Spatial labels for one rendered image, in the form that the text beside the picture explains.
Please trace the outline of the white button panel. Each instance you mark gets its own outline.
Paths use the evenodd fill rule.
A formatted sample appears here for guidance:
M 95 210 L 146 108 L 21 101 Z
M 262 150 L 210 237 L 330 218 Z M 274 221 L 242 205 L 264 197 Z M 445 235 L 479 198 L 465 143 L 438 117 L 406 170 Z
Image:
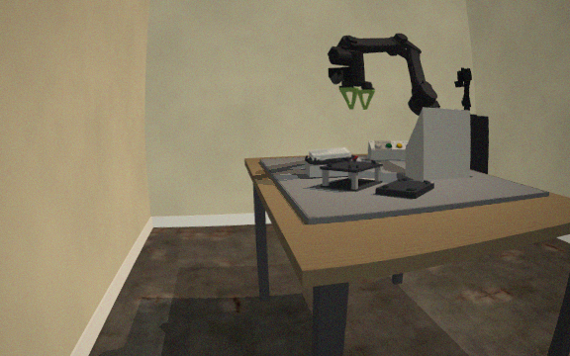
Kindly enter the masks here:
M 406 140 L 369 140 L 368 159 L 375 161 L 406 161 Z

